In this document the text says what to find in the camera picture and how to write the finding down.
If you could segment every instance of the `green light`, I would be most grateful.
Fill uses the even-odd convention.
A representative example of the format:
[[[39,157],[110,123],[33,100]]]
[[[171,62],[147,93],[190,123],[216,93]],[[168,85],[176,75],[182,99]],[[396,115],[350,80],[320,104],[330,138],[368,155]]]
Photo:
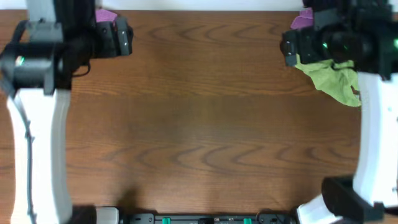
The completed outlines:
[[[21,61],[19,61],[19,66],[21,66],[24,63],[25,58],[21,57]]]

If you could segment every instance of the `light green towel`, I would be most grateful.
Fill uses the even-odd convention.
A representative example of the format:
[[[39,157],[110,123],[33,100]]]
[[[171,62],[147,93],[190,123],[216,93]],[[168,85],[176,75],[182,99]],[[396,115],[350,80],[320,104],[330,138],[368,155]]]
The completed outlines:
[[[354,67],[354,63],[348,61],[335,64],[335,70],[332,69],[332,65],[333,60],[303,65],[300,63],[300,57],[297,56],[296,68],[311,77],[317,90],[324,91],[344,105],[361,106],[358,95],[355,95],[351,89],[353,87],[359,90],[358,74],[350,69]]]

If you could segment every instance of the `wooden table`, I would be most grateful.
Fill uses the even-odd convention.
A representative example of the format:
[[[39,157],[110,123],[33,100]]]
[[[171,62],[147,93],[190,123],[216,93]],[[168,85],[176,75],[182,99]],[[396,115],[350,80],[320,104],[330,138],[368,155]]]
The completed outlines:
[[[360,110],[287,68],[281,33],[296,12],[121,11],[130,57],[92,61],[67,121],[74,203],[159,213],[289,210],[351,174]],[[0,47],[24,11],[0,14]],[[14,151],[0,96],[0,219],[14,201]]]

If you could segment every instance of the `brown wood tabletop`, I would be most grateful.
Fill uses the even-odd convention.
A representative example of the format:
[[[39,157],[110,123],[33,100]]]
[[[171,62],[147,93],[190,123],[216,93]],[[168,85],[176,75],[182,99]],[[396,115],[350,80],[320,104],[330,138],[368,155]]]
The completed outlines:
[[[119,11],[133,54],[93,60],[67,120],[73,203],[159,213],[290,210],[324,176],[352,174],[360,110],[287,68],[297,12]],[[25,11],[1,11],[0,48]],[[0,220],[14,203],[14,150],[0,96]]]

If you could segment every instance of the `white background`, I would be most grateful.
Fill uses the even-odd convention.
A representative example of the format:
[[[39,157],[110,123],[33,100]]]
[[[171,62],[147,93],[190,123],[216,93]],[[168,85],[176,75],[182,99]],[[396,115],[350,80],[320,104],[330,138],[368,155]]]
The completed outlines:
[[[25,1],[0,0],[0,9],[24,9]],[[108,9],[125,10],[298,11],[302,8],[302,0],[97,0],[97,2]],[[398,6],[398,0],[390,2]]]

